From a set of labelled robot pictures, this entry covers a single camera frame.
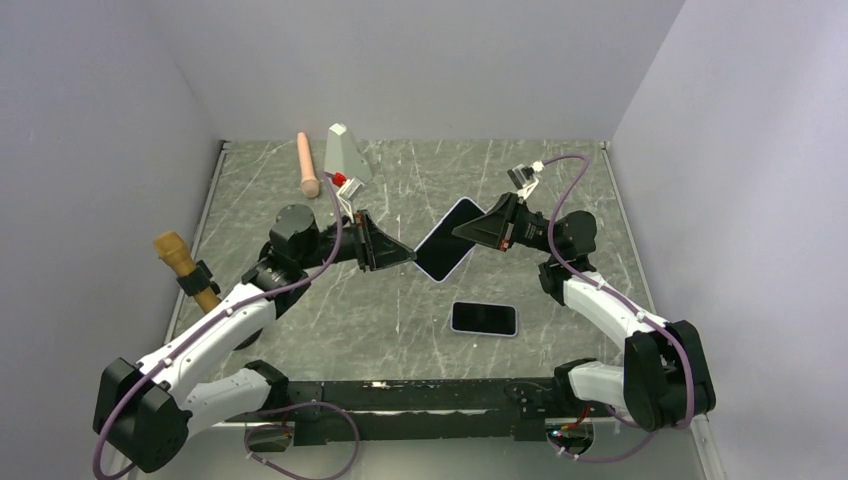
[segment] phone screen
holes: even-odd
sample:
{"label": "phone screen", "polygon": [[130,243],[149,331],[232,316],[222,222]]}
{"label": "phone screen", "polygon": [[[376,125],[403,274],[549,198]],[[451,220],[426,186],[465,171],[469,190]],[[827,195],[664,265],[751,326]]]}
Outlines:
{"label": "phone screen", "polygon": [[514,337],[518,333],[518,314],[515,307],[509,305],[456,302],[451,310],[451,329]]}
{"label": "phone screen", "polygon": [[451,232],[483,213],[470,198],[460,198],[415,249],[415,265],[437,282],[448,278],[475,245],[470,240],[455,237]]}

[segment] cable connector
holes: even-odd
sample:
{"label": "cable connector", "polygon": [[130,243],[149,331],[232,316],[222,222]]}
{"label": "cable connector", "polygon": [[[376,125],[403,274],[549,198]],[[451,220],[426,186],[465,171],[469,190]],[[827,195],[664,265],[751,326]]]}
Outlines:
{"label": "cable connector", "polygon": [[526,200],[533,193],[533,189],[539,185],[539,179],[536,178],[535,174],[544,169],[545,165],[542,162],[533,162],[529,167],[523,163],[519,163],[510,170],[507,170],[506,174],[509,175],[515,188],[518,189],[518,196],[522,200]]}
{"label": "cable connector", "polygon": [[509,179],[512,180],[512,184],[515,185],[515,188],[523,189],[527,188],[531,183],[533,183],[533,174],[540,171],[541,170],[536,170],[536,168],[533,166],[528,167],[523,163],[519,163],[518,165],[507,170],[506,174],[509,175]]}
{"label": "cable connector", "polygon": [[346,200],[348,203],[353,203],[353,199],[359,195],[360,190],[362,190],[362,187],[364,186],[365,184],[362,183],[362,180],[356,177],[348,178],[339,187],[339,198]]}

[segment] black bracket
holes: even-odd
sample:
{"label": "black bracket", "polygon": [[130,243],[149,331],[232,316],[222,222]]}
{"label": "black bracket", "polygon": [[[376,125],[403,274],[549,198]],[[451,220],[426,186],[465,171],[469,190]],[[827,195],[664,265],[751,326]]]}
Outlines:
{"label": "black bracket", "polygon": [[[551,253],[547,229],[550,221],[541,212],[531,212],[515,193],[504,193],[485,215],[453,229],[453,235],[478,245],[506,251],[518,243]],[[595,251],[598,227],[589,212],[577,210],[554,223],[554,243],[566,260]]]}
{"label": "black bracket", "polygon": [[212,287],[215,295],[221,293],[221,287],[212,280],[212,272],[203,260],[198,260],[197,268],[192,270],[188,275],[177,277],[177,283],[180,284],[180,288],[189,297],[193,297],[209,287]]}
{"label": "black bracket", "polygon": [[[714,409],[715,390],[698,331],[685,320],[666,324],[665,329],[689,358],[695,415]],[[624,401],[636,423],[650,432],[685,417],[686,383],[681,359],[659,332],[636,332],[624,340]]]}
{"label": "black bracket", "polygon": [[[94,408],[94,431],[100,433],[106,418],[123,396],[144,375],[118,358],[100,376]],[[118,415],[106,439],[143,472],[162,468],[188,439],[191,412],[179,409],[166,385],[148,380]]]}
{"label": "black bracket", "polygon": [[[597,271],[589,263],[589,257],[585,255],[570,262],[570,264],[579,272]],[[571,272],[560,265],[559,261],[553,255],[546,262],[539,264],[539,283],[542,284],[542,291],[553,297],[562,306],[565,306],[562,283],[571,278],[571,276]]]}
{"label": "black bracket", "polygon": [[352,228],[356,261],[363,272],[382,270],[415,260],[415,252],[380,230],[368,210],[358,210],[353,214]]}

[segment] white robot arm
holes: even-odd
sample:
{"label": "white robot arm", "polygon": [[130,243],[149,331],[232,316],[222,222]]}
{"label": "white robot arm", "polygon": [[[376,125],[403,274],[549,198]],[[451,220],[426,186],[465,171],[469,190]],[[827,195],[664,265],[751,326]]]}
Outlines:
{"label": "white robot arm", "polygon": [[[685,320],[670,323],[644,310],[606,283],[588,259],[597,234],[591,213],[573,211],[550,225],[541,213],[531,212],[525,199],[538,184],[533,177],[538,171],[523,165],[510,171],[518,193],[501,195],[485,215],[456,227],[453,235],[501,251],[518,243],[551,254],[547,233],[552,228],[567,266],[553,255],[539,264],[542,290],[589,319],[624,353],[624,366],[579,359],[557,367],[557,396],[566,404],[598,402],[626,410],[648,431],[675,425],[690,410],[712,410],[715,392],[697,330]],[[691,371],[691,391],[684,370]]]}
{"label": "white robot arm", "polygon": [[363,271],[415,258],[412,249],[377,228],[366,210],[351,213],[353,218],[343,228],[319,231],[309,207],[280,210],[259,260],[215,309],[135,364],[119,358],[104,370],[94,430],[100,433],[122,405],[106,429],[106,439],[149,473],[169,462],[189,437],[203,429],[263,406],[288,403],[288,378],[261,360],[227,378],[198,382],[294,305],[310,286],[304,283],[305,270],[322,265],[334,248],[333,263],[356,260]]}

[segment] red component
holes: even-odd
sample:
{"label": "red component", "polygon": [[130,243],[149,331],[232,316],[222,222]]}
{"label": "red component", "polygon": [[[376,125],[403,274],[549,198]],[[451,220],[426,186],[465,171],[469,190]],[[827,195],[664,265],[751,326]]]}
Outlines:
{"label": "red component", "polygon": [[347,181],[347,178],[345,178],[345,176],[344,176],[344,175],[342,175],[342,174],[341,174],[341,173],[339,173],[339,172],[336,172],[336,173],[333,175],[333,180],[332,180],[333,185],[335,185],[335,186],[337,186],[337,187],[339,187],[339,188],[342,188],[342,185],[344,185],[344,182],[346,182],[346,181]]}

